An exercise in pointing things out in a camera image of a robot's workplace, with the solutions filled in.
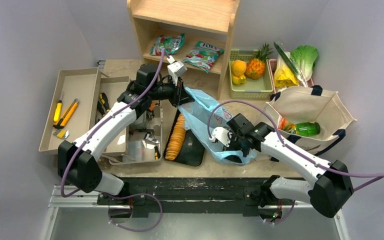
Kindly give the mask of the green scallion bunch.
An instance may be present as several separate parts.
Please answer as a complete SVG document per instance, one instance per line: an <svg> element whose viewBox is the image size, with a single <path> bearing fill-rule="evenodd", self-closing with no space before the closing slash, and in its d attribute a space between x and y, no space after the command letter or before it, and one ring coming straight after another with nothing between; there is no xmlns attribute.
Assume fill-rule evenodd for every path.
<svg viewBox="0 0 384 240"><path fill-rule="evenodd" d="M283 48L276 42L273 43L275 49L277 50L278 54L284 61L284 63L288 66L289 70L297 77L297 79L300 81L301 85L303 87L308 87L307 81L304 78L304 75L302 72L296 68L296 65L294 62L286 55L286 52L283 50Z"/></svg>

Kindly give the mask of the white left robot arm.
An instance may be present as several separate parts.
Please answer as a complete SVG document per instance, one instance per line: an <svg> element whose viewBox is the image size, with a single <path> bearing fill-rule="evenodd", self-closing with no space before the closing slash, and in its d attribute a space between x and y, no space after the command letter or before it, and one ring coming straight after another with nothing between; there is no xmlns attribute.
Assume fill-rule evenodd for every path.
<svg viewBox="0 0 384 240"><path fill-rule="evenodd" d="M167 82L160 78L161 67L150 63L141 65L136 79L129 82L109 113L74 142L64 140L58 146L58 174L63 185L72 184L85 193L108 193L118 205L128 201L129 191L123 180L102 172L98 166L103 151L142 116L153 101L169 100L174 107L193 101L181 78L187 67L180 61L169 64Z"/></svg>

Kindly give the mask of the orange fruit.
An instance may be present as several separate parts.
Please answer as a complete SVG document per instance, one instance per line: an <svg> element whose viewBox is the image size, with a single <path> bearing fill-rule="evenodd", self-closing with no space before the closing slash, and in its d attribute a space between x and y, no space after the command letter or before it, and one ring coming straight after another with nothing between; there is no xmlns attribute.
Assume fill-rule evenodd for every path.
<svg viewBox="0 0 384 240"><path fill-rule="evenodd" d="M245 72L247 70L247 63L243 60L233 60L231 62L231 72L236 77L242 77L245 75Z"/></svg>

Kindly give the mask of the green lettuce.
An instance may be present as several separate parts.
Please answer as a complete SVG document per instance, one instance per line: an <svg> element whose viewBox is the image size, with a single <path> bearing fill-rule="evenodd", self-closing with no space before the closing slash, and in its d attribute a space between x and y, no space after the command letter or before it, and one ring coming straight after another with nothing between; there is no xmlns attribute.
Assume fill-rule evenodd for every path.
<svg viewBox="0 0 384 240"><path fill-rule="evenodd" d="M308 81L312 77L318 56L318 49L311 45L300 45L290 52L290 59L303 80Z"/></svg>

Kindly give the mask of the light blue plastic grocery bag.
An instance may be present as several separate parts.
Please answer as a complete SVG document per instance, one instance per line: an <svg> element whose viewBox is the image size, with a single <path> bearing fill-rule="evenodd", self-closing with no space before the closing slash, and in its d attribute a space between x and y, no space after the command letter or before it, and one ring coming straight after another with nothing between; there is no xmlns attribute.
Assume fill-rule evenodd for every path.
<svg viewBox="0 0 384 240"><path fill-rule="evenodd" d="M185 88L185 92L193 101L178 106L185 117L185 126L191 130L200 143L220 164L246 165L257 157L257 152L251 150L243 156L241 150L224 151L220 142L211 142L209 133L216 127L227 127L227 122L233 115L224 107L219 107L213 115L212 110L220 103L200 89Z"/></svg>

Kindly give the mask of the pineapple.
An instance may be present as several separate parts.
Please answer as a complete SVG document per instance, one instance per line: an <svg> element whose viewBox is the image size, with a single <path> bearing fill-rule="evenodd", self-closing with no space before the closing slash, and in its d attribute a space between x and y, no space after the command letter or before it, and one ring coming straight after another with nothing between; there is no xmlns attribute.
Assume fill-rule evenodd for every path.
<svg viewBox="0 0 384 240"><path fill-rule="evenodd" d="M266 70L266 61L273 53L272 48L268 43L264 43L261 48L258 49L257 53L251 58L247 65L245 76L257 80L263 76Z"/></svg>

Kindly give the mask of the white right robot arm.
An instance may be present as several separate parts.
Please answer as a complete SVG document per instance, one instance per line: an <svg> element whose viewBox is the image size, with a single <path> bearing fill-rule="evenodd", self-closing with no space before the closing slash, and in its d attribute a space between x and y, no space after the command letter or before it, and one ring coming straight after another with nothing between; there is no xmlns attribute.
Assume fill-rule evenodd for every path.
<svg viewBox="0 0 384 240"><path fill-rule="evenodd" d="M305 202L321 215L333 218L353 195L354 188L347 166L336 160L319 158L279 135L264 122L253 125L242 114L227 122L228 137L242 150L266 153L293 168L301 180L273 175L260 187L260 206L276 200Z"/></svg>

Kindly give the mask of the yellow white napa cabbage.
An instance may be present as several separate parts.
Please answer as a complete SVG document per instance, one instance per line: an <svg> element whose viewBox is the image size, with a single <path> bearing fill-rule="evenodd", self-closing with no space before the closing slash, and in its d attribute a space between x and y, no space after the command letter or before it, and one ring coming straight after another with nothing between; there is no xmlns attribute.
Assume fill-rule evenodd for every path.
<svg viewBox="0 0 384 240"><path fill-rule="evenodd" d="M288 88L299 85L299 80L280 55L277 57L273 80L276 88Z"/></svg>

